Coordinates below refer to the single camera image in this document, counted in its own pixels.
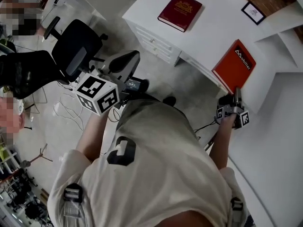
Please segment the dark red book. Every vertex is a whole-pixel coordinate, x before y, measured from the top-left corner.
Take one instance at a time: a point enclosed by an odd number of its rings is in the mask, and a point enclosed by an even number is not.
[[[201,7],[196,0],[170,0],[158,20],[185,32]]]
[[[255,65],[255,60],[245,46],[240,40],[236,40],[212,72],[234,94],[236,87],[243,87]]]

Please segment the black picture frame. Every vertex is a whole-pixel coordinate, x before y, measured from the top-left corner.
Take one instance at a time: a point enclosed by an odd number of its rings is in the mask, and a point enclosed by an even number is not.
[[[253,7],[254,7],[254,8],[263,16],[263,18],[260,19],[258,22],[256,22],[256,21],[253,19],[253,17],[245,11],[245,9],[247,8],[248,5],[252,5],[252,6],[253,6]],[[264,15],[264,13],[262,13],[262,12],[261,12],[261,11],[252,3],[252,2],[246,3],[245,6],[241,9],[241,11],[242,11],[243,13],[245,13],[246,16],[249,17],[256,25],[259,25],[259,24],[266,18],[266,16]]]

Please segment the framed picture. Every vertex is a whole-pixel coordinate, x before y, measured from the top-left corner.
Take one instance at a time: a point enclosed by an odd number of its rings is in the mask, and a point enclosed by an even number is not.
[[[265,19],[265,15],[256,8],[251,2],[248,2],[241,11],[245,13],[256,25],[261,23]]]

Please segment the black shoe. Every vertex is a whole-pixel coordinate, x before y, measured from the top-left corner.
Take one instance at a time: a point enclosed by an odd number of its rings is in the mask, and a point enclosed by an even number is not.
[[[163,103],[167,104],[169,106],[174,106],[176,104],[176,98],[174,96],[168,96],[165,99],[163,99]]]

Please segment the white marker cube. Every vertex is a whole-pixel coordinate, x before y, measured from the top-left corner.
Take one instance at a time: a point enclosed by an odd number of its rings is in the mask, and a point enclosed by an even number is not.
[[[76,94],[83,107],[102,115],[119,100],[115,83],[86,73],[76,88]]]

